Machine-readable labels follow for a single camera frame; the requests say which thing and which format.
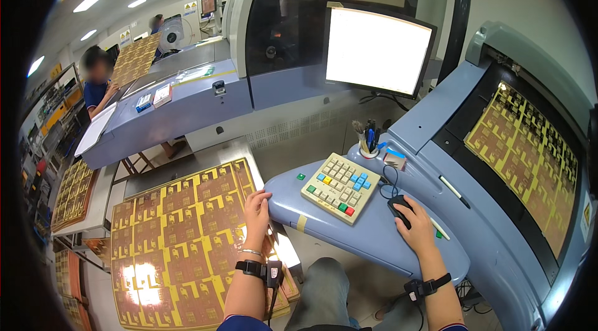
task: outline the hand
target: hand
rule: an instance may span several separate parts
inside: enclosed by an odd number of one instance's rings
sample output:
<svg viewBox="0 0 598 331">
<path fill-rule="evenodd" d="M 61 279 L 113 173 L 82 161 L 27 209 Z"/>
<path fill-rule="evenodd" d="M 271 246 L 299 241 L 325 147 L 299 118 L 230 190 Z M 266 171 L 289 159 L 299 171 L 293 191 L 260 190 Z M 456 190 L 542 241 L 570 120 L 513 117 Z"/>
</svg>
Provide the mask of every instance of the hand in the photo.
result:
<svg viewBox="0 0 598 331">
<path fill-rule="evenodd" d="M 117 84 L 110 83 L 110 86 L 108 86 L 108 88 L 106 89 L 106 96 L 108 98 L 111 98 L 112 96 L 114 96 L 114 94 L 116 94 L 118 92 L 119 89 L 120 89 L 120 87 L 118 87 Z"/>
<path fill-rule="evenodd" d="M 268 230 L 270 216 L 268 215 L 267 198 L 271 196 L 271 192 L 265 192 L 262 189 L 247 196 L 247 201 L 245 201 L 245 223 L 247 224 L 245 241 L 259 244 L 258 250 L 261 250 L 262 241 L 266 230 Z"/>
<path fill-rule="evenodd" d="M 405 195 L 404 198 L 413 208 L 413 211 L 400 204 L 393 205 L 395 209 L 405 215 L 407 220 L 411 223 L 411 229 L 408 230 L 403 221 L 401 221 L 400 218 L 395 217 L 396 229 L 399 230 L 407 244 L 409 244 L 411 249 L 415 251 L 416 255 L 421 257 L 423 254 L 436 249 L 432 223 L 430 217 L 428 217 L 428 214 L 421 205 L 407 195 Z"/>
</svg>

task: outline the white paper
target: white paper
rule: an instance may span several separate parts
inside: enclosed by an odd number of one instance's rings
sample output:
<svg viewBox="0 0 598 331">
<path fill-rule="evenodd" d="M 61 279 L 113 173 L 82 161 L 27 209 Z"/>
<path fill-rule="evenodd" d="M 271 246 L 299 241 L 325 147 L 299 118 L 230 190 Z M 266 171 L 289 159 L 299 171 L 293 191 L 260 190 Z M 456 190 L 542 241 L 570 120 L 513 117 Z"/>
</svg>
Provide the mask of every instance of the white paper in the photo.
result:
<svg viewBox="0 0 598 331">
<path fill-rule="evenodd" d="M 83 138 L 81 138 L 81 141 L 77 146 L 75 156 L 81 155 L 83 152 L 97 143 L 97 141 L 100 139 L 100 136 L 106 129 L 108 121 L 114 114 L 115 110 L 116 103 L 112 103 L 107 108 L 104 108 L 104 110 L 102 110 L 97 116 L 92 118 L 92 123 L 89 124 L 89 127 L 85 131 L 85 134 L 83 134 Z"/>
<path fill-rule="evenodd" d="M 590 231 L 590 220 L 592 218 L 592 203 L 590 195 L 586 192 L 586 197 L 583 203 L 583 212 L 581 213 L 581 234 L 584 236 L 584 242 L 588 240 L 588 232 Z"/>
</svg>

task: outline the white screen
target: white screen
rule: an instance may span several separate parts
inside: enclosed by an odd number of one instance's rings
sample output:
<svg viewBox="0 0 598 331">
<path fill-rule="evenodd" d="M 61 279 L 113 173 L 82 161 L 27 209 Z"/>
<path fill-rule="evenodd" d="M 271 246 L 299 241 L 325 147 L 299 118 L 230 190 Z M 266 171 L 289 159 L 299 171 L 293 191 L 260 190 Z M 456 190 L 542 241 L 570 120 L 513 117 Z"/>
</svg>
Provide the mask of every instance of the white screen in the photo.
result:
<svg viewBox="0 0 598 331">
<path fill-rule="evenodd" d="M 431 29 L 399 18 L 332 8 L 326 79 L 412 95 L 430 36 Z"/>
</svg>

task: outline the monitor on machine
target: monitor on machine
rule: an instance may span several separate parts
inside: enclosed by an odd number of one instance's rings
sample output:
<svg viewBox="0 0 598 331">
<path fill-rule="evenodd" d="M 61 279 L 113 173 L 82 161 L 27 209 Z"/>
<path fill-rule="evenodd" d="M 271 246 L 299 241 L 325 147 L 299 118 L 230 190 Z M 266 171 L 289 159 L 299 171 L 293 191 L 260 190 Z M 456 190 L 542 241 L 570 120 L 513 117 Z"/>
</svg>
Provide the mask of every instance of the monitor on machine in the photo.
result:
<svg viewBox="0 0 598 331">
<path fill-rule="evenodd" d="M 382 9 L 328 3 L 326 80 L 415 98 L 437 28 Z"/>
<path fill-rule="evenodd" d="M 202 0 L 202 14 L 216 11 L 216 0 Z"/>
</svg>

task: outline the computer mouse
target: computer mouse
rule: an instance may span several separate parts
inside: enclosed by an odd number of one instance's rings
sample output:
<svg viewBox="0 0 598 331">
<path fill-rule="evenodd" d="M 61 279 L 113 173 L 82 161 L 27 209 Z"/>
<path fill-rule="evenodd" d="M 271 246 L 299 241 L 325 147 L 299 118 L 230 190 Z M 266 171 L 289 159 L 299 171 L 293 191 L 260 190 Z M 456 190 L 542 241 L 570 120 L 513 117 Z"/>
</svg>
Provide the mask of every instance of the computer mouse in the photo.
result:
<svg viewBox="0 0 598 331">
<path fill-rule="evenodd" d="M 401 213 L 400 211 L 398 211 L 397 209 L 395 209 L 395 207 L 393 206 L 393 204 L 400 204 L 404 207 L 407 207 L 409 209 L 411 209 L 411 211 L 413 211 L 413 208 L 409 205 L 409 203 L 407 201 L 405 201 L 405 198 L 403 197 L 404 195 L 397 195 L 395 197 L 393 197 L 392 199 L 388 200 L 388 202 L 386 203 L 386 205 L 388 205 L 388 208 L 391 210 L 392 214 L 395 217 L 399 217 L 401 219 L 401 221 L 403 221 L 403 223 L 405 223 L 405 227 L 410 230 L 411 229 L 411 222 L 409 222 L 409 220 L 407 219 L 407 217 Z"/>
</svg>

